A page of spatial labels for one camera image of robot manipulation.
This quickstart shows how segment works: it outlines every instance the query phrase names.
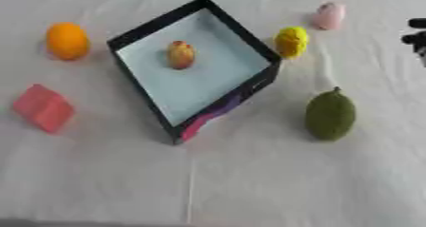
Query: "black box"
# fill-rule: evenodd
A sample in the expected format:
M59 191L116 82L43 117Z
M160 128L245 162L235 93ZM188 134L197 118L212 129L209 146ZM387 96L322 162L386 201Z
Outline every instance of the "black box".
M214 17L209 19L219 20L220 22L224 24L224 27L228 28L233 33L235 33L235 37L237 37L237 38L233 38L234 34L232 35L225 34L223 36L223 39L226 39L226 40L239 39L240 42L244 42L245 44L248 45L247 46L248 49L251 49L253 52L256 52L256 54L260 55L259 57L264 59L264 62L266 63L266 65L263 65L264 67L262 68L256 68L259 70L259 72L256 72L253 74L253 76L247 77L247 79L244 79L243 81L238 82L238 85L226 91L226 93L221 95L220 98L215 99L212 103L208 103L208 105L195 111L188 118L185 118L181 122L176 121L177 123L176 122L172 123L170 121L170 118L168 118L165 115L165 110L161 109L159 105L155 103L155 99L152 98L152 93L150 96L150 93L144 87L144 80L138 79L135 72L132 71L132 67L135 67L135 66L129 66L124 61L124 57L123 55L120 54L120 50L123 50L123 48L129 46L130 44L134 44L135 42L145 39L146 37L150 37L151 35L156 35L156 33L158 33L159 30L162 30L163 28L167 28L173 24L178 24L177 22L179 22L180 20L183 20L185 17L188 17L189 15L199 11L202 12L202 14L197 14L199 16L205 15L204 14L205 12L208 12L209 13L208 15L213 15ZM201 22L208 23L208 22L216 22L216 21L201 21ZM239 24L236 20L234 20L231 16L229 16L226 12L224 12L211 0L194 0L169 13L166 13L158 18L155 18L154 20L148 23L140 25L139 27L135 29L132 29L118 37L115 37L109 40L107 44L110 50L112 51L114 57L116 58L119 68L126 74L129 80L133 83L133 85L138 89L141 95L145 98L148 106L154 112L154 114L160 121L161 125L167 131L167 133L171 136L175 144L187 141L188 139L192 138L196 134L198 129L203 124L205 124L208 120L226 113L227 111L236 107L238 104L250 98L254 93L258 92L265 86L271 84L275 80L279 72L279 66L281 62L281 57L278 54L276 54L273 50L267 47L262 41L256 38L248 30L246 30L241 24ZM247 47L242 46L241 49L244 49L244 52L245 52L247 50ZM216 50L221 50L221 48L223 47L215 45L214 48ZM218 62L217 65L226 66L221 62ZM181 80L181 78L178 77L181 75L176 75L177 73L171 73L172 71L168 71L166 70L167 68L164 68L164 67L161 67L161 69L163 70L163 72L170 73L172 74L171 76L175 76L176 79ZM234 74L234 73L232 72L232 70L229 70L229 72L225 72L225 74Z

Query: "apple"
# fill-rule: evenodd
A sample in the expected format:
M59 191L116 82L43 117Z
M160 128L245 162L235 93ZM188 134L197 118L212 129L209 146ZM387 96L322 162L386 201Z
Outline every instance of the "apple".
M185 41L174 41L168 45L167 58L171 67L185 69L194 63L195 50Z

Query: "green fruit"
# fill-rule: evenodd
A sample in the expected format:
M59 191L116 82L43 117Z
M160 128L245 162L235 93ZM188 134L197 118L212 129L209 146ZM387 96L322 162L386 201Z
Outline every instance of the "green fruit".
M306 108L305 125L321 140L335 141L349 132L356 118L352 101L340 93L340 88L314 98Z

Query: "table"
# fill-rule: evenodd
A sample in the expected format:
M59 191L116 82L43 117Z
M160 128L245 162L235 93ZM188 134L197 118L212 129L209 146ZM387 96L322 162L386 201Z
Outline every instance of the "table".
M278 80L192 141L165 133L113 64L106 40L188 0L0 0L0 217L198 226L423 226L426 69L400 36L426 0L334 0L344 26L313 42ZM215 0L270 44L330 0ZM47 27L80 24L92 51L63 63ZM34 83L77 115L47 135L10 112ZM333 85L357 105L354 130L317 142L302 126Z

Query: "pink object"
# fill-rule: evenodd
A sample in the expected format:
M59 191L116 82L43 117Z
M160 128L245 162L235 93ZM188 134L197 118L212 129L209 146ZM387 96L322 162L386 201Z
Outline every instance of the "pink object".
M326 3L318 8L313 18L313 24L322 29L339 28L344 15L345 7L342 4Z
M13 103L13 110L48 133L57 132L74 114L65 98L42 86L33 85Z

